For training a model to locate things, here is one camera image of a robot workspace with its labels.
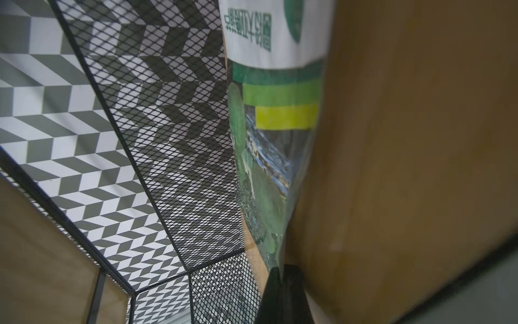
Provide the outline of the green leaf seed bag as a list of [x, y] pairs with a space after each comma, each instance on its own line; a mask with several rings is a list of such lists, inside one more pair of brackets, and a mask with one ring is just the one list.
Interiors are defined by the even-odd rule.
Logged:
[[334, 1], [221, 1], [238, 202], [268, 269], [312, 150]]

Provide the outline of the black wire two-tier shelf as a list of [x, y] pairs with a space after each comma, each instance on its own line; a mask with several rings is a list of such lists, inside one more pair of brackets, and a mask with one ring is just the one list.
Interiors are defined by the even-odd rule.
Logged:
[[[2, 323], [255, 323], [220, 2], [1, 2]], [[314, 323], [516, 323], [517, 2], [334, 3], [281, 275]]]

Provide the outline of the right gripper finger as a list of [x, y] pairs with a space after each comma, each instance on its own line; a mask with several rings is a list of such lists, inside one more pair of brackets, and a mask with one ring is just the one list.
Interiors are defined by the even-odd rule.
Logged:
[[255, 323], [314, 323], [298, 267], [285, 265], [283, 275], [278, 267], [271, 270]]

